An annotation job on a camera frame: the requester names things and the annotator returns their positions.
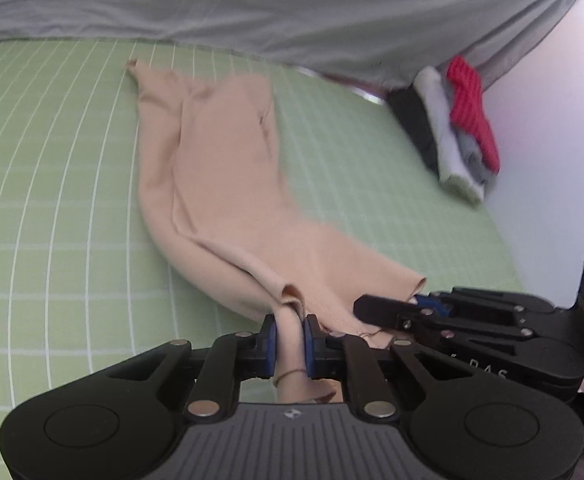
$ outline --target black cloth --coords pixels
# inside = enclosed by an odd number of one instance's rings
[[[419,150],[426,167],[438,177],[437,143],[432,135],[423,101],[414,87],[392,90],[386,101],[396,120]]]

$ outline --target gray gripper base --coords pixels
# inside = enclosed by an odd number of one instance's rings
[[[345,404],[239,404],[190,428],[143,480],[442,480],[399,431],[355,418]]]

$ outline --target circular cover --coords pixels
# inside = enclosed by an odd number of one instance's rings
[[[7,416],[0,449],[11,471],[26,480],[119,480],[161,459],[174,437],[168,409],[139,383],[89,382],[41,394]]]
[[[467,480],[566,478],[584,429],[560,400],[489,374],[440,381],[410,420],[432,467]]]

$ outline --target white wall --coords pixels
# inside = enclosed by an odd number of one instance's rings
[[[584,0],[484,100],[502,165],[486,205],[527,290],[572,306],[584,257]]]

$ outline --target pile of clothes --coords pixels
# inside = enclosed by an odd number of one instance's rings
[[[427,66],[409,88],[389,92],[387,102],[441,186],[481,203],[501,163],[478,72],[456,56],[445,78]]]

